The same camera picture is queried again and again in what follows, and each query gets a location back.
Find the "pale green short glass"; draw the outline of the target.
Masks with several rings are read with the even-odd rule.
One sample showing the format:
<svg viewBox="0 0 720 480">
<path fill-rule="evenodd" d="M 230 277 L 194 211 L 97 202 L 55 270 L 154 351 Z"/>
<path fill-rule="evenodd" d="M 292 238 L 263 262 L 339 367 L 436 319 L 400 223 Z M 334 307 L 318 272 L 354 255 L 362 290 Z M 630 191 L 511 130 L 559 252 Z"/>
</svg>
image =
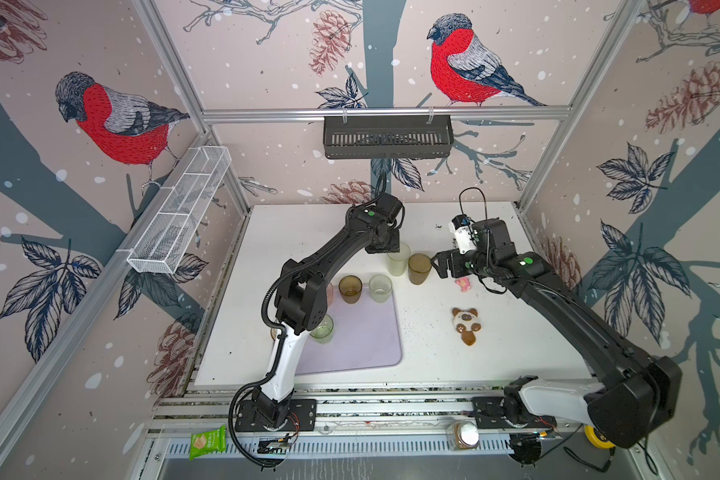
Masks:
<svg viewBox="0 0 720 480">
<path fill-rule="evenodd" d="M 374 275 L 369 283 L 371 298 L 377 303 L 385 303 L 392 294 L 393 284 L 391 279 L 382 274 Z"/>
</svg>

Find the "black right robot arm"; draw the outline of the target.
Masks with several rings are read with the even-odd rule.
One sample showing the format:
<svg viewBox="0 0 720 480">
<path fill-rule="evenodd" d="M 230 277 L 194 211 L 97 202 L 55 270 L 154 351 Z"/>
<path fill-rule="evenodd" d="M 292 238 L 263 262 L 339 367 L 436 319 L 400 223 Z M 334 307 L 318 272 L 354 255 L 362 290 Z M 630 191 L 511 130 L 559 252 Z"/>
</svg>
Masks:
<svg viewBox="0 0 720 480">
<path fill-rule="evenodd" d="M 431 257 L 442 278 L 474 275 L 496 283 L 539 312 L 577 350 L 592 378 L 554 381 L 533 375 L 504 389 L 503 415 L 515 426 L 536 417 L 589 425 L 615 446 L 629 448 L 676 413 L 682 372 L 669 357 L 647 353 L 609 326 L 535 252 L 520 254 L 499 218 L 448 224 L 454 247 Z"/>
</svg>

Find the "pale green frosted glass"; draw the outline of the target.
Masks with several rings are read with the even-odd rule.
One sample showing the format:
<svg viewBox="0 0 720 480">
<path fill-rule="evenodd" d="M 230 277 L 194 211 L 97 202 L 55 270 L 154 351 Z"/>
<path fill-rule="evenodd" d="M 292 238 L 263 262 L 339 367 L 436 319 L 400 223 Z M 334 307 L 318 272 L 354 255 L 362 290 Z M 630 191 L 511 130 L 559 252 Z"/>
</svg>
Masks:
<svg viewBox="0 0 720 480">
<path fill-rule="evenodd" d="M 402 276 L 408 268 L 408 260 L 411 250 L 407 244 L 400 242 L 399 249 L 396 252 L 387 254 L 387 268 L 391 276 Z"/>
</svg>

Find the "pink glass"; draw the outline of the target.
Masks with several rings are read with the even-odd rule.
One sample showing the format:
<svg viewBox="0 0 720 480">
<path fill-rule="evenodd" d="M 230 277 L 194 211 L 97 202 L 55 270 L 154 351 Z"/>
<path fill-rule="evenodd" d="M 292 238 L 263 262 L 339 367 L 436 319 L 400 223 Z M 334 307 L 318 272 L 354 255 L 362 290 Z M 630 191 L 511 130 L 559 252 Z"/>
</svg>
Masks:
<svg viewBox="0 0 720 480">
<path fill-rule="evenodd" d="M 330 283 L 326 287 L 326 299 L 327 306 L 330 307 L 334 301 L 334 286 Z"/>
</svg>

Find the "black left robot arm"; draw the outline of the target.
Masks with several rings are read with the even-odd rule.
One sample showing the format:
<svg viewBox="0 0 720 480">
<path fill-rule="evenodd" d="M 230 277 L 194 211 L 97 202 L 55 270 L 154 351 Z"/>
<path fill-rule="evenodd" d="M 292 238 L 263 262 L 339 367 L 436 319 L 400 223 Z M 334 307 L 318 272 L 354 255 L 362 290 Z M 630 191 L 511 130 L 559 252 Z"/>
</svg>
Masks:
<svg viewBox="0 0 720 480">
<path fill-rule="evenodd" d="M 277 331 L 268 370 L 262 379 L 237 389 L 227 416 L 234 446 L 261 470 L 274 470 L 283 461 L 259 458 L 243 447 L 234 430 L 241 402 L 249 396 L 267 427 L 281 427 L 287 422 L 295 370 L 304 345 L 327 314 L 328 284 L 361 250 L 369 254 L 398 252 L 404 219 L 403 203 L 386 192 L 350 206 L 338 233 L 314 254 L 284 263 L 280 276 L 266 291 L 261 318 L 267 327 Z"/>
</svg>

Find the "small green glass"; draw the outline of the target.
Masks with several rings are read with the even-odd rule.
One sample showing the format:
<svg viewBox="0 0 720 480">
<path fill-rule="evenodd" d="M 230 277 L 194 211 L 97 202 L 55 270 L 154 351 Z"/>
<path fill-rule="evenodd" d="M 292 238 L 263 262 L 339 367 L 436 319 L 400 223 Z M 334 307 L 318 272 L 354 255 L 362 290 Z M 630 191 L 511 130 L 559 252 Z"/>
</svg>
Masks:
<svg viewBox="0 0 720 480">
<path fill-rule="evenodd" d="M 311 338 L 319 344 L 327 344 L 333 338 L 334 321 L 330 315 L 326 315 L 318 326 L 310 332 Z"/>
</svg>

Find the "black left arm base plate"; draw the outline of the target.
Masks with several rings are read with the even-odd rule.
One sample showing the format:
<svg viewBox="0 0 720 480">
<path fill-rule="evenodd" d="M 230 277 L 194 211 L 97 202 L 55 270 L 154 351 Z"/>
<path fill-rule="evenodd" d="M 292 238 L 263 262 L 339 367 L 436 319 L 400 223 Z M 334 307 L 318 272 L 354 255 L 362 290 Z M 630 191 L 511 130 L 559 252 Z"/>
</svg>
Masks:
<svg viewBox="0 0 720 480">
<path fill-rule="evenodd" d="M 230 408 L 236 433 L 311 432 L 315 428 L 317 401 L 295 399 L 281 402 L 274 410 L 259 409 L 253 400 L 242 400 Z"/>
</svg>

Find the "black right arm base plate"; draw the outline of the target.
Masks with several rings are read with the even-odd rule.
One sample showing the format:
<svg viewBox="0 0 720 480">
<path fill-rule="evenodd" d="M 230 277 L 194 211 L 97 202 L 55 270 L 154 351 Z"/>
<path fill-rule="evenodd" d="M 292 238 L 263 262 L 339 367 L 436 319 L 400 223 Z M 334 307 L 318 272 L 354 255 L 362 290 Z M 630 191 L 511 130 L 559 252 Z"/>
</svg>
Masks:
<svg viewBox="0 0 720 480">
<path fill-rule="evenodd" d="M 555 429 L 557 421 L 551 416 L 535 416 L 523 407 L 504 406 L 504 398 L 499 396 L 473 397 L 471 399 L 472 417 L 479 429 Z"/>
</svg>

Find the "olive amber glass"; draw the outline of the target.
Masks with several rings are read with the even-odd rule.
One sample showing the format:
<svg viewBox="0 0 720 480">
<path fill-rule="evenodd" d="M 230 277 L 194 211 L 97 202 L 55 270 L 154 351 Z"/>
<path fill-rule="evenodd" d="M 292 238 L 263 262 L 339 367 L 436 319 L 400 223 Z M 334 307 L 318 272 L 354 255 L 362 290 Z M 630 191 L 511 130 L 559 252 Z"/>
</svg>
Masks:
<svg viewBox="0 0 720 480">
<path fill-rule="evenodd" d="M 347 275 L 339 281 L 338 287 L 342 299 L 347 304 L 355 304 L 361 297 L 363 282 L 355 275 Z"/>
</svg>

